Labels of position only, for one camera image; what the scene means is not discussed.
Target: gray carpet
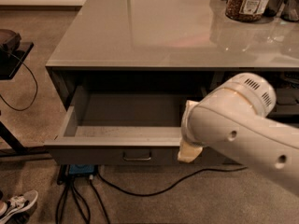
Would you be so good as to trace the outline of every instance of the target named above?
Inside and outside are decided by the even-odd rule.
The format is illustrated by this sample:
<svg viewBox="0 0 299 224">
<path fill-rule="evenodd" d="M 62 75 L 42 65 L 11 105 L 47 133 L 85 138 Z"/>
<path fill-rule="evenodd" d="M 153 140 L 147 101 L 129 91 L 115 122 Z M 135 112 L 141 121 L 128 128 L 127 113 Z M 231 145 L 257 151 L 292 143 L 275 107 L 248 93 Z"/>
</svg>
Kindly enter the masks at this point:
<svg viewBox="0 0 299 224">
<path fill-rule="evenodd" d="M 5 125 L 27 147 L 42 146 L 59 131 L 65 111 L 51 84 L 45 64 L 75 18 L 75 11 L 0 11 L 0 28 L 19 32 L 35 47 L 26 64 L 36 75 L 39 92 L 33 106 L 16 112 L 0 101 Z M 1 81 L 0 93 L 15 106 L 30 103 L 34 82 L 24 67 L 12 81 Z M 7 148 L 0 140 L 0 148 Z M 200 165 L 163 167 L 105 166 L 101 174 L 114 184 L 137 193 L 165 189 Z M 219 168 L 236 168 L 225 166 Z M 59 171 L 54 160 L 0 159 L 0 190 L 5 198 L 36 189 L 36 211 L 29 223 L 55 223 L 55 209 L 64 186 L 56 184 Z M 93 181 L 111 223 L 299 223 L 299 199 L 251 170 L 237 173 L 205 172 L 153 197 L 135 197 Z M 76 180 L 78 191 L 91 207 L 92 222 L 106 223 L 103 211 L 86 179 Z M 84 223 L 68 194 L 63 223 Z"/>
</svg>

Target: sneaker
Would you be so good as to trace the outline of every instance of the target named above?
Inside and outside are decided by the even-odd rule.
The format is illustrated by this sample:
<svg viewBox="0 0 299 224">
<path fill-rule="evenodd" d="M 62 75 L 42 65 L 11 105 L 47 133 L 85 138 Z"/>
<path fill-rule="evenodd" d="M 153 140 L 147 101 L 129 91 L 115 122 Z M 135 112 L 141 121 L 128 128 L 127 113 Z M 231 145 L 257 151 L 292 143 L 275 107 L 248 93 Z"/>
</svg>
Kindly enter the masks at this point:
<svg viewBox="0 0 299 224">
<path fill-rule="evenodd" d="M 0 216 L 0 224 L 5 224 L 15 214 L 29 210 L 35 203 L 38 192 L 30 190 L 23 195 L 12 197 L 7 200 L 7 211 Z"/>
</svg>

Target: power strip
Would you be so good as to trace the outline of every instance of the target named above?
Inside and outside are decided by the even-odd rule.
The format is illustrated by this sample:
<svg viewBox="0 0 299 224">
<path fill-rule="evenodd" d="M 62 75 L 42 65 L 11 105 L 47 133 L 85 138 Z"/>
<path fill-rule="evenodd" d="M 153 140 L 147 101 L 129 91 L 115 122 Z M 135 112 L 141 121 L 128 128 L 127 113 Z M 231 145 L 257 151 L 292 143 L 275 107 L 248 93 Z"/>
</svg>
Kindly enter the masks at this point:
<svg viewBox="0 0 299 224">
<path fill-rule="evenodd" d="M 68 170 L 69 175 L 79 175 L 79 176 L 93 175 L 94 172 L 95 172 L 94 165 L 72 164 L 69 166 L 69 170 Z"/>
</svg>

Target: cord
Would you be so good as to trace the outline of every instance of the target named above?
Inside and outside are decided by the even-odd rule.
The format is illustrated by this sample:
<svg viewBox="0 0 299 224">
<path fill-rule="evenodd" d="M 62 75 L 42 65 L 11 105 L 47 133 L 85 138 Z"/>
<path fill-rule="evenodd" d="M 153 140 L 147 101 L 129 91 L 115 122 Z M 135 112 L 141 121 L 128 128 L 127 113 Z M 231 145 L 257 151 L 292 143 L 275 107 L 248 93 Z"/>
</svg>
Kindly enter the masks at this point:
<svg viewBox="0 0 299 224">
<path fill-rule="evenodd" d="M 105 219 L 106 219 L 107 224 L 110 224 L 111 222 L 110 222 L 109 216 L 108 216 L 108 214 L 107 214 L 107 210 L 106 210 L 106 208 L 105 208 L 105 206 L 104 206 L 104 203 L 103 203 L 103 201 L 102 201 L 102 199 L 101 199 L 100 194 L 98 193 L 98 191 L 96 190 L 96 188 L 95 188 L 95 186 L 94 186 L 94 184 L 93 184 L 93 175 L 90 175 L 90 185 L 91 185 L 91 187 L 92 187 L 92 189 L 93 189 L 93 191 L 94 191 L 94 193 L 95 193 L 97 199 L 99 200 L 99 202 L 100 202 L 100 204 L 101 204 L 101 206 L 102 206 L 102 209 L 103 209 L 103 212 L 104 212 L 104 215 L 105 215 Z"/>
<path fill-rule="evenodd" d="M 81 214 L 81 216 L 83 217 L 85 223 L 89 224 L 91 222 L 91 210 L 90 210 L 90 207 L 89 205 L 87 205 L 85 199 L 79 194 L 79 192 L 77 191 L 76 187 L 75 187 L 75 178 L 72 180 L 72 183 L 71 183 L 71 190 L 72 190 L 72 194 L 73 194 L 73 198 L 74 198 L 74 201 L 76 203 L 76 206 Z M 81 201 L 84 203 L 86 209 L 87 209 L 87 217 L 85 217 L 84 213 L 83 213 L 83 210 L 81 208 L 81 206 L 79 205 L 78 203 L 78 197 L 81 199 Z"/>
<path fill-rule="evenodd" d="M 216 169 L 216 168 L 204 168 L 204 169 L 201 169 L 201 170 L 198 170 L 190 175 L 185 175 L 183 176 L 182 178 L 180 178 L 178 181 L 176 181 L 175 183 L 173 183 L 172 185 L 170 185 L 168 188 L 166 189 L 163 189 L 163 190 L 160 190 L 160 191 L 157 191 L 157 192 L 153 192 L 153 193 L 149 193 L 149 194 L 140 194 L 140 193 L 133 193 L 131 191 L 128 191 L 128 190 L 125 190 L 125 189 L 122 189 L 118 186 L 116 186 L 115 184 L 107 181 L 106 179 L 104 179 L 101 175 L 100 175 L 100 172 L 98 171 L 97 174 L 99 176 L 99 178 L 104 181 L 106 184 L 108 184 L 109 186 L 111 186 L 112 188 L 114 189 L 117 189 L 118 191 L 121 191 L 125 194 L 128 194 L 128 195 L 131 195 L 131 196 L 136 196 L 136 197 L 151 197 L 151 196 L 156 196 L 156 195 L 159 195 L 159 194 L 162 194 L 162 193 L 165 193 L 167 191 L 169 191 L 170 189 L 174 188 L 178 183 L 182 182 L 183 180 L 189 178 L 189 177 L 192 177 L 194 175 L 197 175 L 197 174 L 200 174 L 200 173 L 203 173 L 203 172 L 206 172 L 206 171 L 210 171 L 210 172 L 221 172 L 221 173 L 232 173 L 232 172 L 239 172 L 239 171 L 243 171 L 247 169 L 247 167 L 242 167 L 242 168 L 237 168 L 237 169 L 233 169 L 233 170 L 227 170 L 227 169 Z"/>
<path fill-rule="evenodd" d="M 77 206 L 81 216 L 84 219 L 84 222 L 89 224 L 91 222 L 91 210 L 90 210 L 89 205 L 87 204 L 86 200 L 82 197 L 82 195 L 76 189 L 75 177 L 73 177 L 73 176 L 69 176 L 65 181 L 64 191 L 63 191 L 63 193 L 59 199 L 59 202 L 57 203 L 57 206 L 56 206 L 55 223 L 61 224 L 63 222 L 65 203 L 66 203 L 68 191 L 70 189 L 72 191 L 72 195 L 73 195 L 74 201 L 76 203 L 76 206 Z M 86 210 L 87 210 L 86 217 L 85 217 L 83 210 L 78 202 L 78 199 L 80 199 L 86 207 Z"/>
<path fill-rule="evenodd" d="M 69 180 L 67 180 L 67 182 L 65 183 L 63 194 L 61 195 L 61 197 L 57 203 L 56 213 L 55 213 L 55 223 L 56 224 L 62 223 L 62 221 L 63 221 L 65 202 L 66 202 L 67 193 L 68 193 L 69 188 L 70 188 L 70 182 L 69 182 Z M 63 206 L 61 209 L 61 213 L 59 215 L 59 209 L 60 209 L 60 205 L 62 202 L 63 202 Z"/>
<path fill-rule="evenodd" d="M 33 79 L 34 79 L 34 81 L 35 81 L 35 84 L 36 84 L 36 93 L 35 93 L 35 96 L 34 96 L 33 100 L 31 101 L 31 103 L 30 103 L 28 106 L 26 106 L 25 108 L 15 108 L 15 107 L 13 107 L 12 105 L 10 105 L 10 104 L 5 100 L 4 97 L 0 94 L 0 98 L 3 100 L 3 102 L 4 102 L 8 107 L 10 107 L 11 109 L 13 109 L 13 110 L 15 110 L 15 111 L 24 111 L 24 110 L 30 108 L 31 105 L 32 105 L 32 104 L 34 103 L 34 101 L 36 100 L 36 96 L 37 96 L 37 93 L 38 93 L 38 84 L 37 84 L 36 78 L 35 78 L 34 74 L 32 73 L 32 71 L 29 69 L 29 67 L 28 67 L 28 66 L 27 66 L 27 65 L 26 65 L 26 64 L 25 64 L 19 57 L 15 56 L 14 54 L 12 54 L 12 53 L 10 53 L 10 52 L 8 52 L 8 51 L 6 51 L 6 50 L 4 50 L 2 47 L 0 47 L 0 49 L 1 49 L 3 52 L 5 52 L 5 53 L 9 54 L 10 56 L 14 57 L 15 59 L 17 59 L 19 62 L 21 62 L 21 63 L 25 66 L 25 68 L 29 71 L 29 73 L 31 74 L 31 76 L 33 77 Z"/>
</svg>

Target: drawer handle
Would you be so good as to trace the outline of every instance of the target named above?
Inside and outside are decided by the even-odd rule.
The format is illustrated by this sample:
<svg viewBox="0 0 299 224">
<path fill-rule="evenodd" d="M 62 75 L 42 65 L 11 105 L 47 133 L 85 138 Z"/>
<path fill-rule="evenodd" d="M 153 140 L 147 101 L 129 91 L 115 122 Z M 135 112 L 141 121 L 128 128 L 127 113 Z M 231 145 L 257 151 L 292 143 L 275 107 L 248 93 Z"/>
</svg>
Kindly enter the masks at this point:
<svg viewBox="0 0 299 224">
<path fill-rule="evenodd" d="M 123 152 L 122 158 L 125 161 L 151 161 L 151 153 L 149 153 L 148 158 L 137 159 L 137 158 L 127 158 L 127 157 L 125 157 L 125 152 Z"/>
</svg>

